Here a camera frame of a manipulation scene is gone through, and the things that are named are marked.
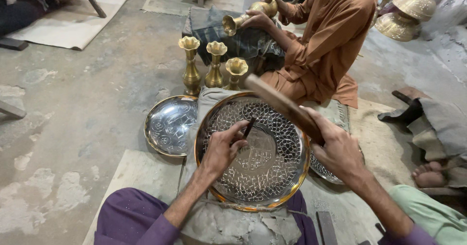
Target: purple sleeve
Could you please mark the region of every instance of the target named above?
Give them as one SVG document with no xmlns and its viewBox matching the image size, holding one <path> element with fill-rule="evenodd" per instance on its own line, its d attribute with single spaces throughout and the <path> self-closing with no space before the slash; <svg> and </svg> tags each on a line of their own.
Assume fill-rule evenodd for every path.
<svg viewBox="0 0 467 245">
<path fill-rule="evenodd" d="M 180 231 L 161 214 L 136 245 L 172 245 Z"/>
<path fill-rule="evenodd" d="M 379 245 L 438 245 L 435 239 L 426 233 L 420 226 L 415 224 L 413 226 L 412 232 L 406 236 L 401 238 L 393 238 L 388 231 L 382 237 L 380 241 L 378 241 Z"/>
</svg>

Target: wooden mallet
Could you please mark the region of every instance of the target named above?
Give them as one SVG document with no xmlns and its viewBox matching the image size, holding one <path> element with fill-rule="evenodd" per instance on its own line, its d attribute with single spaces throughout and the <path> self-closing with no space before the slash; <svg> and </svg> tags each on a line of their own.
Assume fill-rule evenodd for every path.
<svg viewBox="0 0 467 245">
<path fill-rule="evenodd" d="M 272 108 L 283 114 L 285 118 L 299 127 L 311 137 L 315 143 L 321 146 L 324 145 L 323 135 L 315 121 L 305 110 L 298 107 L 298 105 L 287 96 L 277 92 L 254 74 L 250 74 L 245 79 L 245 86 L 257 93 L 266 103 L 272 106 Z"/>
</svg>

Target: orange kurta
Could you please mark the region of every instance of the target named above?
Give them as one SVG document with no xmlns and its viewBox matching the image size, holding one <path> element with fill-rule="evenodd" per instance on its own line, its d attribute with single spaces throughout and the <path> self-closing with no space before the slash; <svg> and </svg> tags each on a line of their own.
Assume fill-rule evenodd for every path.
<svg viewBox="0 0 467 245">
<path fill-rule="evenodd" d="M 377 0 L 306 0 L 288 3 L 279 20 L 307 22 L 285 54 L 285 65 L 261 79 L 298 103 L 332 98 L 357 108 L 357 83 L 347 71 L 357 58 L 371 24 Z"/>
</svg>

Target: brass pot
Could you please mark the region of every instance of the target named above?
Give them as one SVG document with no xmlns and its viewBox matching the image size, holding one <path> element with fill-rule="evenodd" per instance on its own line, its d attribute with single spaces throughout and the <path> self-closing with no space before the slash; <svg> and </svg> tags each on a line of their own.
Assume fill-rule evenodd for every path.
<svg viewBox="0 0 467 245">
<path fill-rule="evenodd" d="M 239 76 L 248 72 L 248 65 L 245 60 L 240 58 L 231 58 L 225 63 L 225 68 L 231 74 L 229 84 L 224 87 L 225 90 L 240 91 L 238 87 Z"/>
<path fill-rule="evenodd" d="M 184 49 L 186 53 L 186 69 L 183 74 L 185 93 L 197 96 L 200 92 L 199 84 L 201 83 L 201 76 L 195 65 L 195 55 L 196 49 L 199 47 L 199 40 L 195 37 L 185 36 L 178 40 L 178 46 Z"/>
<path fill-rule="evenodd" d="M 220 57 L 227 52 L 227 47 L 224 43 L 214 41 L 207 44 L 206 50 L 212 54 L 213 60 L 211 61 L 211 70 L 205 77 L 205 85 L 208 88 L 221 88 L 224 84 L 224 77 L 220 73 Z"/>
<path fill-rule="evenodd" d="M 392 3 L 419 21 L 429 21 L 436 10 L 435 0 L 392 0 Z"/>
<path fill-rule="evenodd" d="M 248 10 L 259 10 L 264 12 L 269 18 L 273 18 L 277 14 L 277 2 L 275 0 L 272 0 L 271 3 L 257 1 L 251 4 Z M 249 18 L 251 18 L 251 16 L 246 14 L 242 14 L 235 19 L 230 15 L 225 15 L 224 18 L 222 18 L 224 32 L 227 33 L 228 36 L 234 36 L 238 28 Z"/>
<path fill-rule="evenodd" d="M 401 11 L 392 12 L 379 17 L 375 28 L 389 38 L 408 42 L 420 30 L 420 22 Z"/>
</svg>

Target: engraved metal tray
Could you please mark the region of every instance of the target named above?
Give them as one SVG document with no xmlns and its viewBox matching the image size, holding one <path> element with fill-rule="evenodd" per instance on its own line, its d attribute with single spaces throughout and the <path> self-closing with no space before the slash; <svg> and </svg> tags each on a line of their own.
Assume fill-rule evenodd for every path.
<svg viewBox="0 0 467 245">
<path fill-rule="evenodd" d="M 248 135 L 248 146 L 209 189 L 220 201 L 242 211 L 274 208 L 300 187 L 310 164 L 306 135 L 252 92 L 233 94 L 214 105 L 204 117 L 195 140 L 197 165 L 212 133 L 241 120 L 258 119 Z"/>
<path fill-rule="evenodd" d="M 157 103 L 144 122 L 144 135 L 159 153 L 185 157 L 186 131 L 196 123 L 198 98 L 188 95 L 172 96 Z"/>
</svg>

